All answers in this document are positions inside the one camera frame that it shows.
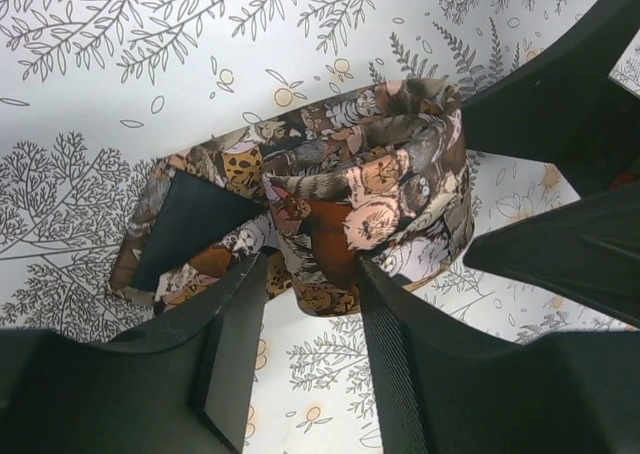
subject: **folded fabric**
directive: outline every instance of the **folded fabric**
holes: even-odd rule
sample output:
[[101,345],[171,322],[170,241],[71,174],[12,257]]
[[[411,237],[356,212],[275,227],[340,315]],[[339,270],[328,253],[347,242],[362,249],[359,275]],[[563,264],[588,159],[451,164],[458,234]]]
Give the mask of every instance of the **folded fabric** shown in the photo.
[[413,290],[473,233],[453,85],[367,87],[161,160],[133,215],[111,291],[161,313],[246,256],[269,256],[267,297],[311,315],[359,311],[355,261]]

